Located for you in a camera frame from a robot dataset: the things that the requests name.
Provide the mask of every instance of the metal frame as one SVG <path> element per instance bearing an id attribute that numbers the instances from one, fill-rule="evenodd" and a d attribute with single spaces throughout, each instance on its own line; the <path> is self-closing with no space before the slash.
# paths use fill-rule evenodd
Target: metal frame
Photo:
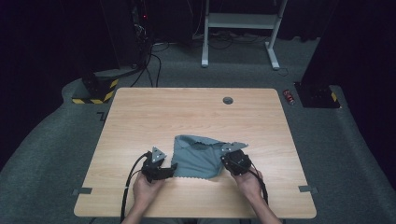
<path id="1" fill-rule="evenodd" d="M 209 2 L 210 0 L 206 0 L 205 33 L 204 33 L 204 44 L 202 51 L 202 67 L 209 66 L 209 47 L 208 47 L 209 27 L 229 27 L 229 28 L 248 28 L 248 29 L 272 29 L 273 32 L 271 34 L 271 39 L 269 42 L 265 42 L 265 49 L 268 52 L 268 56 L 270 58 L 273 69 L 278 70 L 280 68 L 279 62 L 277 61 L 274 52 L 274 44 L 288 0 L 282 1 L 280 9 L 274 17 L 266 16 L 266 15 L 209 13 Z M 232 18 L 235 17 L 237 17 L 240 20 L 232 20 Z"/>

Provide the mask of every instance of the wooden table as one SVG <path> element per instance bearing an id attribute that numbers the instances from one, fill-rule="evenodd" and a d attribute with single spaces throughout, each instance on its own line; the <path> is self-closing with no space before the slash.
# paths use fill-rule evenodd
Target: wooden table
<path id="1" fill-rule="evenodd" d="M 223 103 L 232 97 L 233 103 Z M 249 144 L 244 152 L 262 171 L 269 204 L 280 218 L 316 215 L 278 94 L 272 89 L 121 88 L 92 157 L 75 214 L 118 217 L 134 162 L 156 146 L 168 155 L 175 136 L 192 134 Z M 136 166 L 140 169 L 143 160 Z M 133 202 L 129 190 L 127 210 Z M 169 178 L 146 217 L 255 217 L 225 169 L 212 179 Z"/>

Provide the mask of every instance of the gray cloth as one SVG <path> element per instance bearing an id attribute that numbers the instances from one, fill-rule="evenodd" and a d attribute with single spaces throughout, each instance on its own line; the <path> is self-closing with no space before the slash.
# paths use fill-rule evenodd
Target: gray cloth
<path id="1" fill-rule="evenodd" d="M 223 167 L 220 156 L 224 145 L 216 139 L 194 135 L 175 137 L 172 164 L 177 163 L 174 176 L 212 178 Z"/>

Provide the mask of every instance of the person's right hand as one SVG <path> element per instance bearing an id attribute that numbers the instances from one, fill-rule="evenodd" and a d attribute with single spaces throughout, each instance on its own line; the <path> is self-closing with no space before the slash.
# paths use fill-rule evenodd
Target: person's right hand
<path id="1" fill-rule="evenodd" d="M 256 173 L 256 170 L 250 167 L 250 171 Z M 262 178 L 262 172 L 257 171 L 259 173 L 259 177 Z M 241 190 L 242 194 L 247 197 L 247 199 L 254 199 L 262 196 L 262 187 L 256 176 L 247 172 L 243 175 L 233 175 L 231 176 L 235 179 L 236 185 L 239 190 Z"/>

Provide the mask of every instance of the gray carpet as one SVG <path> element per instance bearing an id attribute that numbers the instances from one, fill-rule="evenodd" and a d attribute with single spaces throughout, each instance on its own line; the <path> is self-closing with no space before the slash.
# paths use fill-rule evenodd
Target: gray carpet
<path id="1" fill-rule="evenodd" d="M 170 45 L 155 52 L 162 60 L 159 87 L 273 88 L 279 97 L 290 89 L 296 105 L 281 98 L 318 215 L 287 223 L 396 223 L 396 194 L 383 175 L 352 118 L 343 92 L 331 86 L 342 108 L 303 108 L 293 87 L 300 81 L 318 41 L 277 40 L 279 71 L 273 71 L 262 42 L 209 49 L 209 67 L 201 68 L 201 48 Z M 212 42 L 216 47 L 227 43 Z M 162 50 L 166 45 L 154 47 Z M 148 66 L 155 79 L 158 61 Z M 137 75 L 122 77 L 130 86 Z M 89 223 L 76 217 L 77 196 L 103 128 L 107 105 L 74 105 L 78 80 L 66 85 L 64 104 L 24 139 L 0 174 L 0 223 Z M 136 87 L 150 87 L 148 73 Z M 94 223 L 118 223 L 99 217 Z"/>

